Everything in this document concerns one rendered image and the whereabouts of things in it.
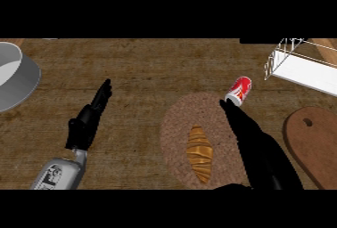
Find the grey metal pot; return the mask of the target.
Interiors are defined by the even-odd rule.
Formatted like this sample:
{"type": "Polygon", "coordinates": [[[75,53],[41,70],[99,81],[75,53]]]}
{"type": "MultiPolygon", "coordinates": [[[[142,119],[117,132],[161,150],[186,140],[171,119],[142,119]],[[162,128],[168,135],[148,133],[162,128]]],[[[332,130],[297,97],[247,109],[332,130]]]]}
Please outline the grey metal pot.
{"type": "Polygon", "coordinates": [[[19,47],[0,42],[0,112],[13,109],[31,96],[41,69],[19,47]]]}

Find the brown woven oval placemat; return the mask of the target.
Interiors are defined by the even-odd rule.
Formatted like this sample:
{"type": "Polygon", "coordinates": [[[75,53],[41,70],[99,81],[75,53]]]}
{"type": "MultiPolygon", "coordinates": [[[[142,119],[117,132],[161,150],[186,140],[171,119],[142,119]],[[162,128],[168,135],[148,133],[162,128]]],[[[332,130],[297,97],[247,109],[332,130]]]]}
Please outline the brown woven oval placemat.
{"type": "Polygon", "coordinates": [[[238,151],[236,139],[213,93],[192,93],[179,98],[165,111],[161,122],[161,150],[168,171],[189,189],[210,190],[227,184],[248,186],[247,172],[238,151]],[[210,140],[213,160],[210,180],[198,180],[186,157],[188,134],[199,125],[210,140]]]}

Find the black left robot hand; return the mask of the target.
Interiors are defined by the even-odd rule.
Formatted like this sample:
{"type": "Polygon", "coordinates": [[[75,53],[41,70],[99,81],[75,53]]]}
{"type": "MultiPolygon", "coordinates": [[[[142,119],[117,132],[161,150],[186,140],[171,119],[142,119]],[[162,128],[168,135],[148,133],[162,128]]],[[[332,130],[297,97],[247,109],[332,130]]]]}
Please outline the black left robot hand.
{"type": "Polygon", "coordinates": [[[66,149],[84,151],[88,149],[111,96],[111,79],[106,79],[94,94],[91,103],[83,107],[77,117],[68,120],[66,149]]]}

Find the golden brown croissant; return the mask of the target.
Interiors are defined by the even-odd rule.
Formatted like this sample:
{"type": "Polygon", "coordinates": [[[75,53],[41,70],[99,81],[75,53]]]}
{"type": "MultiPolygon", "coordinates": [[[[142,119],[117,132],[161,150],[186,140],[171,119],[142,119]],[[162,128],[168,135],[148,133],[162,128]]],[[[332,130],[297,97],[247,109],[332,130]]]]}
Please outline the golden brown croissant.
{"type": "Polygon", "coordinates": [[[192,126],[188,134],[186,157],[198,180],[207,183],[211,179],[213,148],[199,125],[192,126]]]}

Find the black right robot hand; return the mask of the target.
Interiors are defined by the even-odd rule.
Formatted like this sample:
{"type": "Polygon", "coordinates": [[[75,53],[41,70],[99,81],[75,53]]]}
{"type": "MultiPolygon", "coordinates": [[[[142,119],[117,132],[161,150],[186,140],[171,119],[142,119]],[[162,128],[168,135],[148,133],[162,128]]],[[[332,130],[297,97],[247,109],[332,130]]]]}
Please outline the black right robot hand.
{"type": "Polygon", "coordinates": [[[248,187],[229,184],[223,188],[256,191],[301,191],[303,184],[281,145],[272,136],[261,131],[258,123],[235,106],[232,100],[219,100],[219,103],[235,133],[236,146],[250,182],[248,187]]]}

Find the red and white can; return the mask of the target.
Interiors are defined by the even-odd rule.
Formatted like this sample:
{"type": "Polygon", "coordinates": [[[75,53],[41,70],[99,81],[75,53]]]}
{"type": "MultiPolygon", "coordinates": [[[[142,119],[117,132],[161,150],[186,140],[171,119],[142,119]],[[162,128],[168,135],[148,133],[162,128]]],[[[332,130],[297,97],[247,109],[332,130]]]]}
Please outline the red and white can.
{"type": "Polygon", "coordinates": [[[236,107],[239,107],[244,103],[244,100],[250,93],[251,86],[253,81],[248,77],[239,77],[235,80],[235,83],[224,95],[224,100],[230,100],[236,107]]]}

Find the brown wooden cutting board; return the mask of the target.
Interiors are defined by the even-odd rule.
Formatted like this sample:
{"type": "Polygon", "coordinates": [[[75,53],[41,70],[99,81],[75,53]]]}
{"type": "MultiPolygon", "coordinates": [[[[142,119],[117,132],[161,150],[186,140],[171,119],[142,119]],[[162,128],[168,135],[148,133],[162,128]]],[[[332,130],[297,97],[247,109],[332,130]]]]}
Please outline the brown wooden cutting board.
{"type": "Polygon", "coordinates": [[[295,162],[321,190],[337,190],[337,114],[321,107],[295,110],[282,124],[295,162]]]}

